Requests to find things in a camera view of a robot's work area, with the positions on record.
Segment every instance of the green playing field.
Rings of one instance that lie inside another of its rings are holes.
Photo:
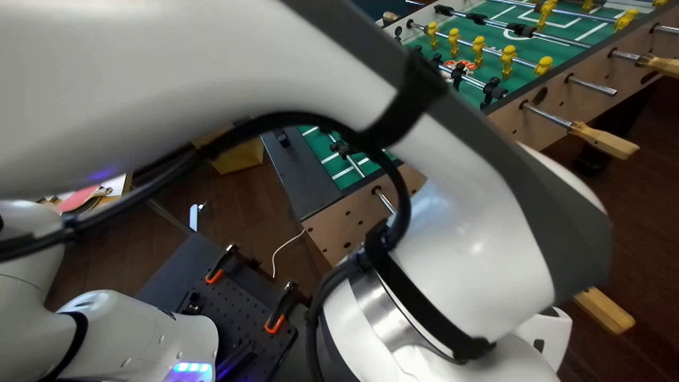
[[[496,4],[496,1],[486,1],[478,9],[473,9],[473,12],[489,14],[490,18],[503,21],[503,24],[536,26],[539,18],[539,12],[534,12],[534,9],[508,6],[508,4]],[[599,9],[593,14],[615,18],[620,12],[622,10]],[[551,56],[555,59],[555,68],[557,68],[557,65],[563,65],[565,62],[569,62],[582,53],[587,56],[587,49],[555,44],[555,43],[546,43],[546,41],[538,41],[538,39],[530,39],[530,41],[521,39],[521,35],[513,35],[503,30],[495,30],[489,26],[476,26],[473,21],[463,18],[463,16],[455,16],[455,18],[449,16],[449,18],[438,18],[438,21],[442,26],[440,32],[447,35],[450,32],[450,27],[459,27],[461,39],[470,41],[470,43],[476,35],[485,35],[486,49],[503,51],[508,44],[513,44],[518,49],[518,57],[525,62],[530,62],[530,64],[538,64],[544,56]],[[615,27],[613,27],[613,24],[578,18],[578,16],[569,16],[569,14],[553,14],[544,33],[568,39],[568,41],[579,41],[583,44],[596,44],[596,43],[613,35]],[[420,33],[415,41],[407,41],[406,46],[407,49],[423,46],[423,53],[429,59],[435,53],[440,53],[443,59],[450,59],[450,44],[449,44],[449,39],[443,39],[443,35],[438,39],[438,49],[432,46],[429,35],[425,35],[425,33]],[[473,51],[470,46],[461,44],[459,57],[473,62]],[[478,68],[473,73],[473,76],[478,81],[486,83],[493,76],[501,76],[501,68],[503,68],[501,59],[496,56],[486,53],[485,65]],[[513,64],[512,76],[505,79],[501,83],[501,86],[508,92],[518,92],[534,81],[539,81],[539,76],[536,74],[534,68]],[[467,81],[461,84],[461,93],[473,107],[479,107],[479,102],[485,99],[485,93]],[[327,169],[327,173],[333,178],[333,182],[339,189],[349,189],[381,169],[366,154],[349,154],[350,160],[344,160],[343,154],[333,152],[331,145],[333,145],[333,139],[339,139],[338,133],[329,135],[329,133],[321,132],[318,128],[300,128],[300,133],[306,138],[306,143],[311,145],[311,148],[314,151],[314,154],[318,156],[318,161],[322,163],[322,168]]]
[[[364,152],[343,156],[339,152],[331,151],[333,139],[343,139],[339,133],[326,133],[318,128],[311,125],[300,128],[300,133],[306,138],[306,143],[339,189],[349,189],[381,169],[381,165],[367,160]]]
[[[486,1],[478,9],[473,9],[473,12],[482,12],[495,21],[501,24],[528,24],[536,26],[539,18],[539,12],[536,12],[534,9],[525,9],[525,6],[508,6],[508,4],[499,4],[499,1]],[[608,16],[608,18],[615,18],[622,10],[612,10],[612,9],[596,9],[593,14],[596,16]],[[493,51],[503,51],[508,44],[513,44],[518,51],[518,57],[528,62],[528,64],[538,64],[542,57],[551,56],[555,59],[555,65],[563,65],[565,62],[587,53],[587,49],[579,46],[568,46],[568,44],[557,44],[557,43],[547,43],[547,41],[539,41],[539,39],[521,39],[513,35],[512,32],[505,30],[496,30],[496,27],[489,27],[489,26],[476,26],[470,18],[463,16],[449,16],[447,21],[440,21],[440,32],[449,35],[449,32],[452,27],[461,30],[461,39],[471,43],[476,35],[485,35],[486,39],[486,49]],[[544,30],[544,33],[551,35],[559,35],[559,39],[568,39],[568,41],[578,41],[583,44],[596,44],[609,35],[615,33],[615,26],[613,24],[603,24],[603,21],[593,21],[593,18],[578,18],[578,16],[569,16],[569,14],[553,14],[547,18],[547,26]],[[449,39],[440,35],[438,39],[438,49],[432,46],[429,35],[418,35],[416,41],[407,43],[407,49],[415,46],[423,46],[425,57],[433,57],[435,53],[440,53],[447,59],[452,59],[450,56],[450,43]],[[473,62],[473,51],[471,46],[461,44],[459,46],[459,59],[470,59]],[[485,64],[482,68],[478,68],[473,73],[476,79],[479,79],[482,83],[490,81],[493,76],[503,76],[503,62],[501,57],[493,56],[493,53],[485,53]],[[534,68],[513,64],[513,73],[509,79],[505,79],[501,83],[503,90],[518,92],[522,86],[527,86],[528,83],[539,81],[539,76],[536,74]],[[465,99],[470,99],[473,107],[479,107],[485,99],[482,90],[478,90],[471,83],[463,83],[461,84],[461,93],[465,95]]]

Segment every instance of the brown wooden surface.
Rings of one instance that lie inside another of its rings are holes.
[[[679,83],[664,81],[632,130],[642,151],[615,161],[599,178],[587,178],[615,223],[612,281],[600,287],[635,318],[626,336],[612,336],[579,307],[571,347],[560,372],[565,382],[678,382],[679,379]],[[569,163],[582,143],[565,139],[551,154]],[[210,165],[158,197],[188,221],[193,201],[208,201],[202,231],[227,244],[241,241],[270,270],[273,250],[300,231],[270,163],[219,177]],[[73,247],[49,305],[91,289],[134,293],[182,241],[182,234],[151,208],[119,218],[98,237]],[[281,283],[297,281],[311,293],[327,262],[311,241],[281,253]]]

